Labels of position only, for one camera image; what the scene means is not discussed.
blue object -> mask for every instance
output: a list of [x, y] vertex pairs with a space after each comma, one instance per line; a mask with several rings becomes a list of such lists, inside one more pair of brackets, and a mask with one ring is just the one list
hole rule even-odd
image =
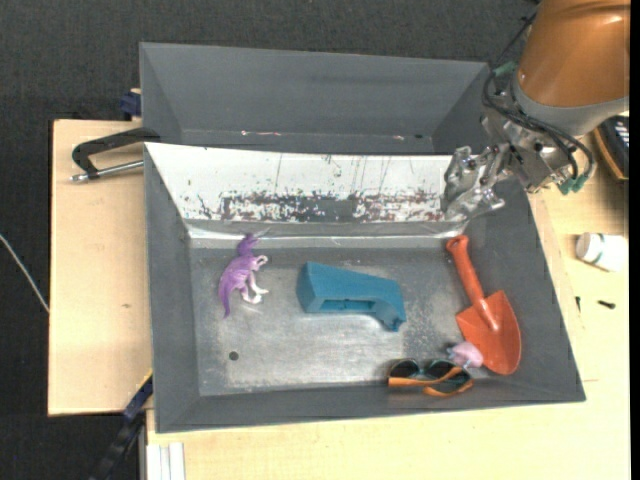
[[400, 285], [390, 279], [307, 262], [296, 293], [307, 313], [364, 313], [392, 331], [407, 321]]
[[142, 97], [133, 91], [129, 91], [120, 98], [120, 110], [130, 116], [142, 115]]

metal clamp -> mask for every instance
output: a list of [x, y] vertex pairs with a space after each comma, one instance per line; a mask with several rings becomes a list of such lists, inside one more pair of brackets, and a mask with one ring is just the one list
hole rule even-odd
[[71, 177], [72, 181], [95, 180], [108, 174], [115, 174], [128, 169], [142, 167], [142, 160], [137, 162], [129, 162], [106, 169], [98, 169], [90, 160], [90, 156], [110, 151], [112, 149], [129, 146], [137, 142], [160, 142], [160, 136], [149, 128], [136, 128], [126, 132], [116, 133], [100, 139], [94, 139], [82, 144], [78, 144], [71, 158], [80, 167], [84, 174], [76, 174]]

floor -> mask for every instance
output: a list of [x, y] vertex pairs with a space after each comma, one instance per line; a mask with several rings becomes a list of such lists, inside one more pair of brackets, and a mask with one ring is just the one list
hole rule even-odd
[[[124, 119], [140, 41], [494, 64], [517, 58], [519, 43], [503, 49], [534, 11], [534, 0], [0, 0], [0, 233], [46, 298], [49, 124]], [[47, 313], [2, 245], [0, 322], [0, 478], [88, 478], [120, 416], [47, 417]], [[114, 479], [136, 471], [132, 454]]]

purple toy dinosaur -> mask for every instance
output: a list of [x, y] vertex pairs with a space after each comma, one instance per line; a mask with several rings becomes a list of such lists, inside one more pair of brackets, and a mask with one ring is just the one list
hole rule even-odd
[[[236, 247], [238, 256], [229, 262], [220, 277], [218, 297], [224, 306], [224, 318], [231, 313], [229, 298], [233, 290], [239, 290], [242, 298], [251, 304], [257, 304], [262, 300], [262, 294], [269, 293], [269, 290], [256, 285], [254, 272], [260, 270], [260, 267], [268, 261], [266, 256], [253, 255], [253, 248], [257, 243], [258, 239], [255, 236], [246, 235]], [[249, 288], [255, 293], [253, 297], [249, 295]]]

shovel handle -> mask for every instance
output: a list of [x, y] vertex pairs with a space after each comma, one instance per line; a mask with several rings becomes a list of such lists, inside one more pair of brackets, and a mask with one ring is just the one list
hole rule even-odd
[[478, 280], [476, 269], [473, 268], [473, 264], [469, 258], [469, 252], [467, 251], [468, 244], [469, 237], [466, 235], [459, 235], [451, 238], [447, 242], [446, 249], [451, 253], [451, 256], [453, 256], [453, 262], [456, 264], [456, 268], [458, 269], [462, 286], [464, 286], [464, 291], [467, 292], [467, 296], [469, 297], [472, 306], [476, 308], [476, 311], [478, 311], [480, 317], [485, 321], [485, 323], [492, 330], [497, 331], [499, 329], [499, 325], [484, 298], [484, 292], [480, 285], [480, 281]]

